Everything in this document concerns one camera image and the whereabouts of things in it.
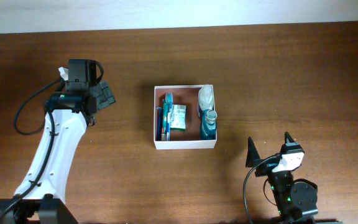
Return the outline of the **purple foam soap bottle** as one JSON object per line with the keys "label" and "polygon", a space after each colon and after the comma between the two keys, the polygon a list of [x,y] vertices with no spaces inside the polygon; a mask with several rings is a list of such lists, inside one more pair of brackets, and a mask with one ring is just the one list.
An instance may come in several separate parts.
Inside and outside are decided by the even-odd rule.
{"label": "purple foam soap bottle", "polygon": [[205,110],[214,108],[214,91],[212,85],[203,85],[198,92],[198,116],[202,118]]}

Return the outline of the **blue disposable razor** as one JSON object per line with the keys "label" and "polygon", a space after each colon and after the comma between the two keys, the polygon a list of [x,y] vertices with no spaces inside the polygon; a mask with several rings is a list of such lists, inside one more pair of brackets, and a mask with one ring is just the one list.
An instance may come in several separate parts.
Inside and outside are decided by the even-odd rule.
{"label": "blue disposable razor", "polygon": [[157,133],[156,133],[156,141],[160,141],[161,140],[161,134],[162,134],[162,117],[163,117],[163,112],[162,112],[162,108],[157,106]]}

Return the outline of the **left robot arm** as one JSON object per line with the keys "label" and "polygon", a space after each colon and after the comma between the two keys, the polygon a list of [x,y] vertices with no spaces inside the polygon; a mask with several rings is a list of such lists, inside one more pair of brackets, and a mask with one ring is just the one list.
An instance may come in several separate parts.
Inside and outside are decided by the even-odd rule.
{"label": "left robot arm", "polygon": [[45,124],[31,166],[12,198],[0,199],[0,223],[76,223],[65,191],[76,148],[94,116],[116,101],[107,82],[54,92],[44,104]]}

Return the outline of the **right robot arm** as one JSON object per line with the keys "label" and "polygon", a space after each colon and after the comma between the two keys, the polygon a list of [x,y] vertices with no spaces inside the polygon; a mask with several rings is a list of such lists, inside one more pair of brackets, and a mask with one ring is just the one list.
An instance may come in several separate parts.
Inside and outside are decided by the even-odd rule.
{"label": "right robot arm", "polygon": [[256,177],[266,176],[265,184],[270,184],[274,197],[274,205],[278,210],[278,217],[271,223],[302,224],[302,223],[339,223],[339,220],[317,220],[318,214],[318,186],[307,179],[295,179],[292,172],[297,170],[305,156],[301,144],[293,139],[289,132],[284,133],[284,143],[280,152],[266,157],[259,156],[251,137],[247,139],[246,167],[250,168],[243,187],[244,208],[249,223],[252,218],[247,203],[247,182],[251,174]]}

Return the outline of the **green white toothpaste tube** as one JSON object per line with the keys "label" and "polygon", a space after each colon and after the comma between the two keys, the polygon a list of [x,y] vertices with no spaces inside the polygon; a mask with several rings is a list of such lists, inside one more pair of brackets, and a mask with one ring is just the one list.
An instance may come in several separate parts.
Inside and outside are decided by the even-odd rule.
{"label": "green white toothpaste tube", "polygon": [[169,114],[169,112],[170,112],[170,104],[166,100],[163,100],[162,134],[161,134],[162,141],[168,141],[168,136],[169,136],[168,114]]}

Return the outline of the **blue white toothbrush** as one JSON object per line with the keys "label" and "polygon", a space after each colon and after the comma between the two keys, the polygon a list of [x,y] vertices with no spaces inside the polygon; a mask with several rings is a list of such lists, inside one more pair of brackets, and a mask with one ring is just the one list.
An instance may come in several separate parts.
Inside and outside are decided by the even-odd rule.
{"label": "blue white toothbrush", "polygon": [[168,114],[168,120],[169,120],[169,136],[168,136],[168,141],[170,140],[170,122],[171,122],[171,110],[172,110],[172,106],[173,106],[173,93],[166,93],[165,94],[165,100],[167,102],[169,102],[170,104],[170,112]]}

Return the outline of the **green white soap packet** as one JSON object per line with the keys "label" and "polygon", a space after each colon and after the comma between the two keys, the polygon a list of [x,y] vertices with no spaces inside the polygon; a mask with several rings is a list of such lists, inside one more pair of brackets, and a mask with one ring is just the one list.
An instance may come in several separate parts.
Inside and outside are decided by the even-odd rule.
{"label": "green white soap packet", "polygon": [[170,129],[177,131],[186,130],[186,106],[173,105],[171,112]]}

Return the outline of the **teal mouthwash bottle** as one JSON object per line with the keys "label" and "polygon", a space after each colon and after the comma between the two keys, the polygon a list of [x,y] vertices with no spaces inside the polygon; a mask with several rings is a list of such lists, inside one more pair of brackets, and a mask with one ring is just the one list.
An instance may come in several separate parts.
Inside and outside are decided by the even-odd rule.
{"label": "teal mouthwash bottle", "polygon": [[218,114],[215,110],[204,110],[200,127],[200,136],[202,140],[213,140],[216,138],[217,116]]}

